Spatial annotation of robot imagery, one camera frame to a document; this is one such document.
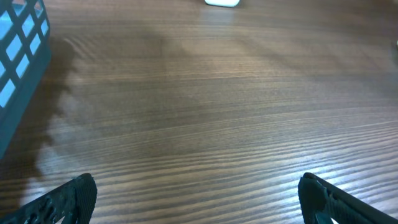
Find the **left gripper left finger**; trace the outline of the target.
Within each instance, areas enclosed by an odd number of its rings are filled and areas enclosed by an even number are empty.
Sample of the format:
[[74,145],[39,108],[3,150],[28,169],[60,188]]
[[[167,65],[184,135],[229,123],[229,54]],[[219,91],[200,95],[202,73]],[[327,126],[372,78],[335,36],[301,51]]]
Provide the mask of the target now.
[[95,180],[85,173],[2,217],[1,223],[89,224],[96,198]]

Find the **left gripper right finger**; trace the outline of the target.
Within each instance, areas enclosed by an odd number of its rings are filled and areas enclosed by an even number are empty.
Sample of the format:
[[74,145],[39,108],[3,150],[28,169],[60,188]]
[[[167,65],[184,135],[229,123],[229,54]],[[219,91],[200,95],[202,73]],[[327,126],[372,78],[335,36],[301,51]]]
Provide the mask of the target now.
[[300,178],[298,197],[305,224],[397,224],[397,219],[313,173]]

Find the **white barcode scanner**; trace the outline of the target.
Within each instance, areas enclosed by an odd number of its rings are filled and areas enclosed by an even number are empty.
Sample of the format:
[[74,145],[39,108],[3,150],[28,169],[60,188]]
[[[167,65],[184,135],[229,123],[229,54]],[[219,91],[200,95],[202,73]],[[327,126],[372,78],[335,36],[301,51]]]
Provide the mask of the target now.
[[211,6],[236,7],[240,0],[205,0],[205,3]]

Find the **grey plastic shopping basket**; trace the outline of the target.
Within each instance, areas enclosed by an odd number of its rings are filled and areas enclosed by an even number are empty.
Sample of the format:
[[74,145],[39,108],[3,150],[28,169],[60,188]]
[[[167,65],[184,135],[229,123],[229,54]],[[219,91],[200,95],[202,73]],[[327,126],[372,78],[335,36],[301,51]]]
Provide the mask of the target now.
[[49,35],[43,0],[1,1],[1,155],[49,65]]

